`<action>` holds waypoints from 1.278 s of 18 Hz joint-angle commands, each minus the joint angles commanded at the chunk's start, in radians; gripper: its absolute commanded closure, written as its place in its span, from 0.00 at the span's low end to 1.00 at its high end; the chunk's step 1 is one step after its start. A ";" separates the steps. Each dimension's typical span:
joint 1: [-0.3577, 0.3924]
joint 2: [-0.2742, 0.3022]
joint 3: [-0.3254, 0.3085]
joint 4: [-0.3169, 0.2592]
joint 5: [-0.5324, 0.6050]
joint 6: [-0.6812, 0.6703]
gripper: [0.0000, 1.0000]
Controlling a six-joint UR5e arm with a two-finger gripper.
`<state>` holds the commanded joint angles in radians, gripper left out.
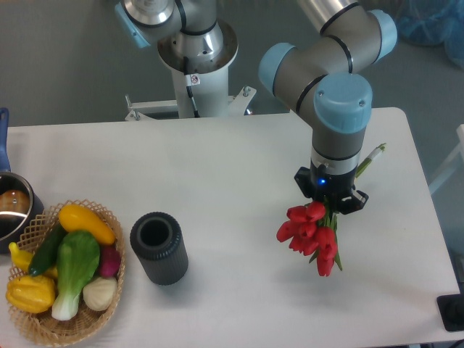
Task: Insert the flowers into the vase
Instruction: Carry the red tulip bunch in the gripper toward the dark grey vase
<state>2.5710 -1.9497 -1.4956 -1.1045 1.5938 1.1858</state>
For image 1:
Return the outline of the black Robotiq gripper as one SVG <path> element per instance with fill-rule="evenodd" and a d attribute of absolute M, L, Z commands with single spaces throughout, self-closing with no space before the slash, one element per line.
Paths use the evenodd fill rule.
<path fill-rule="evenodd" d="M 351 214 L 362 210 L 369 196 L 355 188 L 356 169 L 348 173 L 329 174 L 325 165 L 300 167 L 294 176 L 299 189 L 308 199 L 328 203 L 333 212 Z"/>

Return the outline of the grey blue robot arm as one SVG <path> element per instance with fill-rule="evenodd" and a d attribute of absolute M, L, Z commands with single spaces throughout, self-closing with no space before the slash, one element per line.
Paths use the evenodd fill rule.
<path fill-rule="evenodd" d="M 372 89 L 359 72 L 397 42 L 393 19 L 357 1 L 301 1 L 320 34 L 310 48 L 272 46 L 258 74 L 264 87 L 312 128 L 310 166 L 295 175 L 302 193 L 341 214 L 361 210 L 367 194 L 355 171 L 371 116 Z M 238 51 L 231 26 L 215 1 L 119 1 L 115 7 L 140 47 L 155 45 L 172 73 L 182 118 L 231 111 L 228 68 Z"/>

